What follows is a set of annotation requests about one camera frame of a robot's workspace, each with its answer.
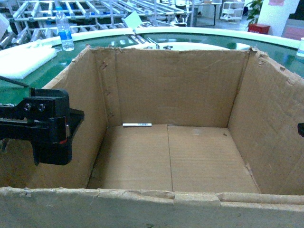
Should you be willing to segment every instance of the red container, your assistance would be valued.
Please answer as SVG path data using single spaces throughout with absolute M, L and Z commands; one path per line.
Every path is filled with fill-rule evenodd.
M 249 25 L 248 32 L 268 34 L 269 28 L 269 25 L 251 24 Z

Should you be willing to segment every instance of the white cart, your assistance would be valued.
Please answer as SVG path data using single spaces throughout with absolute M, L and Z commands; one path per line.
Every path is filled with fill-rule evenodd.
M 223 3 L 221 20 L 242 20 L 244 2 L 226 1 Z

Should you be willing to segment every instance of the green leaves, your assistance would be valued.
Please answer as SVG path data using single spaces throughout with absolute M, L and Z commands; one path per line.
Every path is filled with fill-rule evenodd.
M 251 8 L 251 10 L 248 12 L 247 20 L 250 20 L 248 25 L 257 23 L 258 15 L 260 15 L 262 5 L 263 0 L 252 0 L 252 2 L 246 5 Z

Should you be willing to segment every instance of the open cardboard box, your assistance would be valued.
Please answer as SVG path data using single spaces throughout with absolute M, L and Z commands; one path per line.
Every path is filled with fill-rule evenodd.
M 0 227 L 304 227 L 304 80 L 266 53 L 87 47 L 45 87 L 85 112 L 73 159 L 10 140 Z

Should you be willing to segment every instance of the black cable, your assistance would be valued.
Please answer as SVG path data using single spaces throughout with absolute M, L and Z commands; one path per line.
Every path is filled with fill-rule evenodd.
M 13 79 L 9 79 L 9 78 L 6 78 L 6 77 L 3 77 L 3 76 L 0 76 L 0 80 L 3 80 L 3 81 L 6 81 L 6 82 L 10 82 L 10 83 L 13 83 L 13 84 L 16 84 L 16 85 L 19 85 L 19 86 L 23 86 L 23 87 L 29 87 L 28 84 L 25 84 L 23 82 L 18 82 L 16 80 L 13 80 Z

